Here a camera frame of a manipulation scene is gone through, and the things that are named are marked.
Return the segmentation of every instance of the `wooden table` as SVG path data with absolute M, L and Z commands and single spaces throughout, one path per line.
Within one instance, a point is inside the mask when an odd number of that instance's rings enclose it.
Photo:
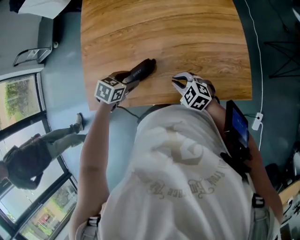
M 252 98 L 248 49 L 232 0 L 83 0 L 82 66 L 91 110 L 98 79 L 146 58 L 157 69 L 123 106 L 178 103 L 171 84 L 189 71 L 215 85 L 222 99 Z

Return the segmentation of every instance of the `person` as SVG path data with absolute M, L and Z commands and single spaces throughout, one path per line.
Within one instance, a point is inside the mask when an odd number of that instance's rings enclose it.
M 36 134 L 20 147 L 12 147 L 0 161 L 0 180 L 8 179 L 17 188 L 36 189 L 52 160 L 69 147 L 84 142 L 86 135 L 78 134 L 83 130 L 83 118 L 78 113 L 76 123 L 69 128 L 54 130 L 43 136 Z
M 278 237 L 283 208 L 253 137 L 247 181 L 220 157 L 227 152 L 225 109 L 216 100 L 202 112 L 171 105 L 147 115 L 138 125 L 125 177 L 109 193 L 111 108 L 100 102 L 82 148 L 71 240 Z M 259 218 L 252 213 L 254 192 L 268 206 L 268 224 L 261 228 L 251 227 L 251 217 Z M 271 233 L 263 235 L 267 227 Z

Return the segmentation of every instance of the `white t-shirt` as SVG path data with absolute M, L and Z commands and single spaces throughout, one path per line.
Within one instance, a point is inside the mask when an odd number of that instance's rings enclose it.
M 174 105 L 148 115 L 101 215 L 99 238 L 248 239 L 253 191 L 221 152 L 206 112 Z

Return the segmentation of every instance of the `floor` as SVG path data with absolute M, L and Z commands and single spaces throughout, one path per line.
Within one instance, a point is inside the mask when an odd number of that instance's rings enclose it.
M 244 28 L 251 63 L 253 100 L 237 101 L 244 114 L 256 114 L 261 108 L 261 71 L 256 36 L 248 8 L 244 1 L 235 0 Z M 290 1 L 274 0 L 273 5 L 280 10 L 282 18 L 294 30 L 296 18 L 292 13 Z M 283 31 L 277 14 L 267 1 L 249 1 L 249 8 L 255 20 L 262 55 L 263 71 L 263 134 L 261 154 L 264 164 L 277 163 L 282 167 L 297 138 L 300 107 L 300 81 L 298 78 L 269 79 L 268 75 L 286 61 L 285 56 L 264 41 L 294 40 L 293 34 Z M 42 71 L 42 83 L 47 108 L 47 117 L 52 128 L 66 128 L 75 121 L 75 114 L 82 112 L 88 120 L 85 132 L 95 112 L 90 112 L 86 101 L 80 51 L 80 14 L 67 13 L 57 18 L 55 25 L 59 48 L 54 49 L 47 58 Z M 148 107 L 135 107 L 130 110 L 141 115 Z M 107 169 L 109 189 L 112 190 L 124 176 L 136 133 L 136 119 L 122 109 L 111 114 L 110 149 Z M 259 143 L 260 130 L 252 131 Z M 62 156 L 70 172 L 78 178 L 81 147 L 67 150 Z

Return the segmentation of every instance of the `shoe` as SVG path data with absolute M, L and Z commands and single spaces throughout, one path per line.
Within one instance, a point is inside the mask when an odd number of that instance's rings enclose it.
M 84 127 L 83 127 L 83 116 L 82 116 L 81 113 L 77 114 L 77 120 L 76 120 L 75 124 L 79 126 L 79 132 L 81 132 L 81 131 L 84 130 Z

